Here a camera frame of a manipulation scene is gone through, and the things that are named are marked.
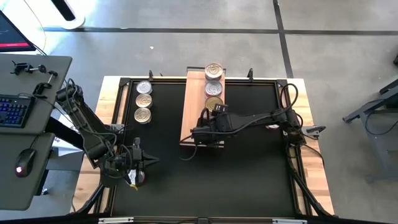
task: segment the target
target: computer mouse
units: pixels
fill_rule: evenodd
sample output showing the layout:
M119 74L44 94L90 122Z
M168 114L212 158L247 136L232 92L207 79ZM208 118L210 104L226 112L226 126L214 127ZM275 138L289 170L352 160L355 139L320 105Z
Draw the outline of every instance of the computer mouse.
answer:
M34 149L24 149L19 153L14 168L17 177L27 177L30 174L35 154Z

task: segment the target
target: metal can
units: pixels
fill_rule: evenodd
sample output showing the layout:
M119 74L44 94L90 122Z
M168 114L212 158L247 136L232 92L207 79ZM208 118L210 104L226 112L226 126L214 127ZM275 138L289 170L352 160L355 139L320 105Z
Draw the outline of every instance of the metal can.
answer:
M223 86L219 81L208 81L205 85L206 96L218 96L223 91Z
M140 108L150 108L152 106L152 97L150 94L140 94L136 98L136 104Z
M134 113L134 118L140 124L147 124L152 119L148 108L138 108Z
M218 96L211 96L211 97L207 98L207 100L205 101L205 106L207 109L209 109L210 112L213 111L216 104L219 104L219 105L224 104L223 100Z
M150 84L149 81L146 80L141 81L137 84L137 92L141 94L143 93L150 94L152 93L152 85Z
M205 68L205 76L207 80L220 80L223 74L223 67L218 63L208 64Z

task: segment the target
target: wooden table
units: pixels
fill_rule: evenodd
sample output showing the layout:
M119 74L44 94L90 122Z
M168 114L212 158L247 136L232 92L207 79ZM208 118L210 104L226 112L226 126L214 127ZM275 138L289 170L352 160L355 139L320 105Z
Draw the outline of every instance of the wooden table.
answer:
M98 104L96 107L96 115L105 124L110 124L113 117L113 111L116 104L116 96L118 94L119 81L120 78L132 78L132 77L120 77L120 76L107 76L104 77L103 84L101 87L101 92L99 93ZM303 117L304 126L313 125L310 104L308 102L307 92L305 90L304 80L301 78L291 78L287 79L288 83L293 83L297 86L299 96L296 104L294 104L293 109ZM294 98L294 89L289 87L291 93L291 98ZM122 92L122 100L120 104L118 123L122 120L124 99L127 95L127 88ZM307 138L307 144L314 149L319 151L319 146L317 141ZM322 160L320 157L307 149L302 147L302 160L303 167L305 171L305 178L307 180L307 186L311 190L312 194L321 203L323 208L329 213L334 213L333 206L331 204L330 193L328 188L328 182L326 180L325 170L322 165ZM76 185L75 196L73 198L73 204L76 209L79 209L88 200L91 194L94 192L95 188L98 186L100 181L100 170L92 169L90 162L85 157L83 164L81 166L81 171L79 179ZM300 209L305 213L303 194L299 187L296 185L298 202ZM101 202L100 211L103 211L106 206L106 201L108 199L108 189L104 190L103 199Z

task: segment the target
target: keyboard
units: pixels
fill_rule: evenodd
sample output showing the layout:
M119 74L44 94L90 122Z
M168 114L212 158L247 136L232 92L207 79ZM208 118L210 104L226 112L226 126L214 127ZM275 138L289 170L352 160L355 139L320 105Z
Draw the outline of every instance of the keyboard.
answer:
M33 96L0 95L0 127L23 128L34 101Z

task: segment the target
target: gray desk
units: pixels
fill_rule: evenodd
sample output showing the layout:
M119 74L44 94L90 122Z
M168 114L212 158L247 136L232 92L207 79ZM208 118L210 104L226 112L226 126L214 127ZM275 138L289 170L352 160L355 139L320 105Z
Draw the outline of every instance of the gray desk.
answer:
M51 81L52 89L45 90L46 100L51 104L55 103L55 93L62 86L69 66L71 57L41 56L41 55L11 55L0 54L0 93L16 95L18 93L32 93L36 84L47 82L49 75L40 72L32 74L21 72L18 76L10 74L13 64L27 62L36 67L39 64L45 65L47 70L58 73L57 78ZM50 118L52 107L41 100L36 100L29 120L24 129L1 128L0 130L0 210L26 210L36 193L51 150L55 135L45 133L38 137L33 145L36 150L34 165L29 176L24 178L16 177L14 164L18 154L29 148L31 142L39 132L43 132Z

